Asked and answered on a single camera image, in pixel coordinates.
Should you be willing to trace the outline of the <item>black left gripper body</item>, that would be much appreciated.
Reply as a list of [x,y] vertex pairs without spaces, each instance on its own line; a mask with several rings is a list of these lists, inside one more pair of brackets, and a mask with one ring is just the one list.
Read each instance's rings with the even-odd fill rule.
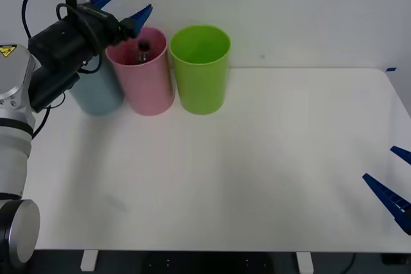
[[81,16],[74,22],[76,50],[102,50],[122,41],[121,25],[112,14],[88,5],[78,5],[75,11]]

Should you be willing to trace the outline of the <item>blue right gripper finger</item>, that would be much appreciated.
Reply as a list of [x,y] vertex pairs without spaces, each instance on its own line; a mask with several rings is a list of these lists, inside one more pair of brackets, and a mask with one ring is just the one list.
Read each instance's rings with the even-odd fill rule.
[[370,187],[377,198],[391,213],[394,221],[408,235],[410,235],[410,202],[400,197],[394,191],[377,181],[369,174],[364,174],[362,178]]
[[397,155],[399,158],[403,159],[407,164],[411,165],[411,152],[408,150],[405,150],[403,148],[399,148],[397,146],[393,146],[390,149],[391,152],[393,152],[395,155]]

